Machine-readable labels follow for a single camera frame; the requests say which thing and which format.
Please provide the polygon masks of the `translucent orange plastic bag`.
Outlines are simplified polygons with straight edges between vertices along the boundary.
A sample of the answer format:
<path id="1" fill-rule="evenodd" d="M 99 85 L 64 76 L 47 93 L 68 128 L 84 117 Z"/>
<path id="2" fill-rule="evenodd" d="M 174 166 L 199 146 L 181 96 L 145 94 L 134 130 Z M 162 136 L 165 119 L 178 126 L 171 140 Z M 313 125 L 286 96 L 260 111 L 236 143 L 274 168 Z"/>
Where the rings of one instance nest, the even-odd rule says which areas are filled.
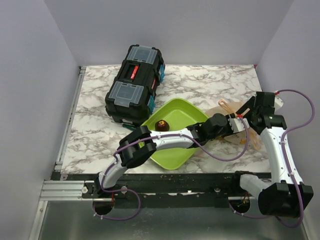
<path id="1" fill-rule="evenodd" d="M 236 111 L 243 105 L 243 102 L 227 102 L 224 99 L 220 99 L 218 101 L 218 106 L 210 108 L 205 111 L 205 114 L 208 117 L 212 117 L 216 113 L 220 113 L 223 115 L 235 114 Z M 258 134 L 251 128 L 248 129 L 249 133 L 249 144 L 254 147 L 255 150 L 260 151 L 262 149 L 262 142 Z M 236 144 L 236 145 L 244 145 L 247 142 L 246 132 L 242 131 L 240 133 L 236 133 L 230 136 L 220 137 L 220 139 L 224 139 L 227 142 Z"/>

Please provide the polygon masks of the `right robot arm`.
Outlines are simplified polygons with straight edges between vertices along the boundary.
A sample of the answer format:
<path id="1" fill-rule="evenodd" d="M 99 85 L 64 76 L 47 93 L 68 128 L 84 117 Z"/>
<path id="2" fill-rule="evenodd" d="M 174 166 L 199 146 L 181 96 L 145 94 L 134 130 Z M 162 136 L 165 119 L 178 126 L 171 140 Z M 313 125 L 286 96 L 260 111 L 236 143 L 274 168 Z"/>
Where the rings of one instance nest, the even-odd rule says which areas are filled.
<path id="1" fill-rule="evenodd" d="M 287 138 L 290 129 L 285 118 L 276 114 L 282 106 L 277 92 L 258 91 L 237 111 L 264 144 L 271 183 L 252 173 L 239 172 L 238 179 L 230 183 L 230 191 L 236 196 L 248 192 L 257 200 L 262 215 L 302 218 L 314 192 L 310 185 L 304 184 L 295 166 Z"/>

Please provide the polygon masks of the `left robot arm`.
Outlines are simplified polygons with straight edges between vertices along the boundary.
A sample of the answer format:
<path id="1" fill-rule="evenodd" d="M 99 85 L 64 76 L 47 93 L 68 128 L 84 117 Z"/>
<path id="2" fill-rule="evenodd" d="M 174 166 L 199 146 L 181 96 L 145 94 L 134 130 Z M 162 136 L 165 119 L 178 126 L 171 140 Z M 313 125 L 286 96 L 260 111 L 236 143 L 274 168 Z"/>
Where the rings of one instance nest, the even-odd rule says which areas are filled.
<path id="1" fill-rule="evenodd" d="M 113 161 L 97 174 L 93 191 L 101 198 L 107 197 L 127 170 L 143 165 L 157 151 L 202 148 L 210 140 L 247 129 L 243 118 L 221 113 L 176 131 L 161 132 L 140 126 L 120 140 Z"/>

